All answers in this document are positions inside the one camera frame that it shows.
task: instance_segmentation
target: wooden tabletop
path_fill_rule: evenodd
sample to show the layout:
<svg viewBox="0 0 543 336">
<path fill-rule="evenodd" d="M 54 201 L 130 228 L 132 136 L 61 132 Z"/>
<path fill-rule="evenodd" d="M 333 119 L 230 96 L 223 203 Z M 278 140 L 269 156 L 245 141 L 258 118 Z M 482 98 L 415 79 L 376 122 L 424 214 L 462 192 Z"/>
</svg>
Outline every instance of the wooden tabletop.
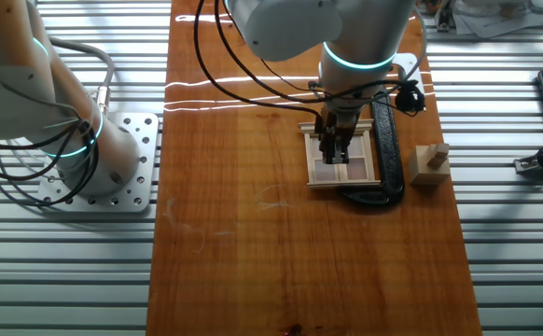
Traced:
<svg viewBox="0 0 543 336">
<path fill-rule="evenodd" d="M 309 336 L 479 336 L 452 182 L 407 186 L 402 203 L 382 211 L 308 189 L 298 124 L 311 115 L 236 103 L 213 88 L 194 56 L 196 6 L 173 1 L 147 335 L 281 336 L 300 326 Z M 242 96 L 272 96 L 227 56 L 212 2 L 204 11 L 201 46 L 214 76 Z M 228 18 L 224 29 L 258 76 L 297 93 Z M 418 53 L 420 36 L 411 21 L 401 51 Z M 271 66 L 306 87 L 320 52 Z M 396 112 L 407 179 L 415 145 L 442 141 L 427 62 L 422 70 L 427 112 Z"/>
</svg>

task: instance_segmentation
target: small wooden block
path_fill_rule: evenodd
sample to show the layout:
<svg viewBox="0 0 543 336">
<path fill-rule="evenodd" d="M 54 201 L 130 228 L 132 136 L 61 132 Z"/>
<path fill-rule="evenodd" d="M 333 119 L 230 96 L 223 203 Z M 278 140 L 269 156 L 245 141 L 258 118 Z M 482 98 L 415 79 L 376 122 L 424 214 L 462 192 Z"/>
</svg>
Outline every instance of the small wooden block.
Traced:
<svg viewBox="0 0 543 336">
<path fill-rule="evenodd" d="M 430 146 L 417 146 L 412 152 L 409 161 L 411 173 L 411 184 L 414 185 L 438 185 L 450 177 L 450 161 L 448 158 L 439 166 L 432 168 L 427 164 L 431 161 L 429 154 L 432 153 Z"/>
<path fill-rule="evenodd" d="M 438 169 L 446 160 L 448 160 L 449 153 L 450 145 L 438 144 L 431 145 L 424 155 L 429 158 L 427 165 L 431 168 Z"/>
</svg>

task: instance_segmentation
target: metal bracket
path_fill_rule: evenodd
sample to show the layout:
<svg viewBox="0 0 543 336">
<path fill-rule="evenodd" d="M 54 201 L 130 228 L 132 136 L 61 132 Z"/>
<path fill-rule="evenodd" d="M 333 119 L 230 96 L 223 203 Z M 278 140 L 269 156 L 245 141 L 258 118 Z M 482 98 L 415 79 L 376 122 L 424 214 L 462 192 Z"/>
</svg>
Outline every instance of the metal bracket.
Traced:
<svg viewBox="0 0 543 336">
<path fill-rule="evenodd" d="M 400 66 L 402 70 L 405 73 L 409 73 L 412 70 L 412 67 L 417 63 L 417 56 L 411 53 L 405 53 L 405 54 L 397 54 L 394 60 L 392 61 L 392 64 Z M 419 91 L 422 94 L 425 94 L 425 87 L 423 86 L 423 78 L 421 77 L 421 70 L 416 69 L 412 73 L 409 80 L 416 80 L 419 82 L 417 84 L 417 87 L 419 88 Z"/>
<path fill-rule="evenodd" d="M 452 0 L 444 0 L 436 13 L 436 25 L 439 33 L 448 33 L 453 23 Z"/>
<path fill-rule="evenodd" d="M 71 203 L 60 203 L 43 209 L 47 213 L 139 213 L 149 206 L 151 181 L 155 165 L 160 120 L 151 113 L 110 113 L 110 120 L 129 131 L 137 140 L 141 151 L 139 166 L 131 181 L 120 191 L 107 197 L 86 199 L 75 196 Z M 62 181 L 42 179 L 37 193 L 39 199 L 56 200 L 70 189 Z"/>
</svg>

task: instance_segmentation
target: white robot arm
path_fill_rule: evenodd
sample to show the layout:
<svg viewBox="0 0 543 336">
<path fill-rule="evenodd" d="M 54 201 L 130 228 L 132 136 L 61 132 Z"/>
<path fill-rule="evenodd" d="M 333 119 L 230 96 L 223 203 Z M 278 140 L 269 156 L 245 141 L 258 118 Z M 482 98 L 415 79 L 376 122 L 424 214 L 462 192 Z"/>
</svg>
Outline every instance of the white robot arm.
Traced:
<svg viewBox="0 0 543 336">
<path fill-rule="evenodd" d="M 414 3 L 414 0 L 226 0 L 246 44 L 261 59 L 287 60 L 323 43 L 319 84 L 329 95 L 386 78 Z M 326 101 L 322 111 L 325 131 L 320 134 L 326 163 L 348 162 L 348 146 L 360 112 L 379 89 L 368 86 Z"/>
<path fill-rule="evenodd" d="M 0 0 L 0 140 L 24 136 L 43 144 L 81 120 L 94 133 L 90 144 L 90 132 L 76 130 L 70 141 L 65 142 L 65 136 L 38 149 L 58 159 L 70 190 L 80 185 L 83 162 L 96 161 L 80 195 L 96 197 L 121 189 L 137 170 L 135 139 L 100 111 L 60 59 L 35 6 L 26 0 Z M 99 159 L 89 158 L 94 143 Z"/>
</svg>

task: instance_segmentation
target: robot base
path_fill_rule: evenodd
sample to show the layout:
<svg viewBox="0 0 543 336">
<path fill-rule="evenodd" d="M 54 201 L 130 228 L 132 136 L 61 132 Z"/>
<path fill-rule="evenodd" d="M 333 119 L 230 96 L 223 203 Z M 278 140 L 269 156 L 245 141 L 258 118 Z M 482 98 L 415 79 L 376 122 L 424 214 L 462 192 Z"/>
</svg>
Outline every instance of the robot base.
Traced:
<svg viewBox="0 0 543 336">
<path fill-rule="evenodd" d="M 110 113 L 110 120 L 127 129 L 136 139 L 140 150 L 137 171 L 120 191 L 95 198 L 75 196 L 72 202 L 60 203 L 43 209 L 46 213 L 140 213 L 149 207 L 151 181 L 158 143 L 160 120 L 154 114 L 147 113 Z M 56 170 L 48 175 L 57 176 Z M 39 199 L 57 200 L 70 189 L 62 181 L 43 178 L 38 191 Z"/>
</svg>

